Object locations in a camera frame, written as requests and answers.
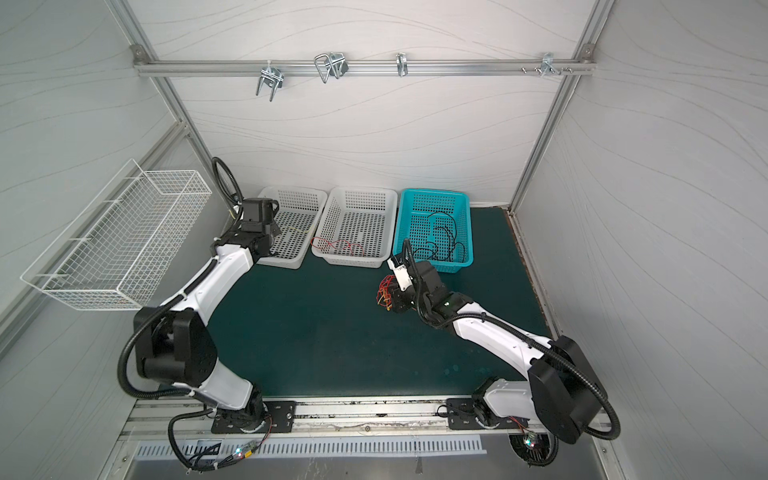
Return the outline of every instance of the metal t-slot rail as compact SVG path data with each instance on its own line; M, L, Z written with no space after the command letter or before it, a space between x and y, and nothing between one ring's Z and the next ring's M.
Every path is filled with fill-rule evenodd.
M398 61L348 60L346 77L398 77ZM140 77L259 77L267 65L285 77L316 77L317 66L311 60L255 61L151 61L138 59L134 68ZM549 61L554 72L548 75L590 75L595 63L573 59ZM420 77L531 75L539 76L542 59L537 60L408 60L407 75Z

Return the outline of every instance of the green mat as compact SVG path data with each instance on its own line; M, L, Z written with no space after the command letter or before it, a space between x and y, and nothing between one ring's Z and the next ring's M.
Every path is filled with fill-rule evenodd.
M505 212L472 209L474 263L441 274L502 319L548 336ZM489 376L519 373L476 344L424 325L414 311L376 305L386 264L329 265L308 252L298 270L256 265L214 312L221 361L266 396L472 393Z

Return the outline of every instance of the black mounting plate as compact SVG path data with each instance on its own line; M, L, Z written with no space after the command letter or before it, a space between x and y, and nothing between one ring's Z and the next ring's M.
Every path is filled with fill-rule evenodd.
M447 399L445 404L448 409L448 428L451 430L519 430L520 427L512 419L502 419L497 427L489 429L481 425L475 417L475 407L470 397L460 399ZM515 417L524 427L528 427L528 419Z
M264 402L266 410L272 416L272 433L290 433L293 429L293 416L296 413L296 402ZM255 432L266 433L269 425L264 425ZM210 432L214 435L224 435L227 433L243 433L235 426L227 424L226 419L222 419L221 415L216 415L214 424L210 426Z

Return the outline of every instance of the teal plastic basket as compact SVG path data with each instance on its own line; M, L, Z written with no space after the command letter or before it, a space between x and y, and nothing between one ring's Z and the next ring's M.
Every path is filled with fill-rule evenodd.
M400 196L392 253L411 240L413 256L429 260L439 272L456 273L472 265L469 197L447 190L409 188Z

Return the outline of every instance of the white plastic basket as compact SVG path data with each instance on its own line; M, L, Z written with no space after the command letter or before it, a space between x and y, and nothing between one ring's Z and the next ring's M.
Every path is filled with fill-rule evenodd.
M302 187L267 187L259 197L280 202L275 221L282 233L272 247L273 257L259 259L259 265L297 269L310 249L310 239L323 214L328 194L321 190Z
M336 187L312 242L312 253L332 265L379 268L392 251L397 192Z
M119 191L111 200L101 197L108 187ZM209 196L195 170L145 171L129 161L22 280L77 310L138 310L149 302ZM88 226L98 202L107 206Z

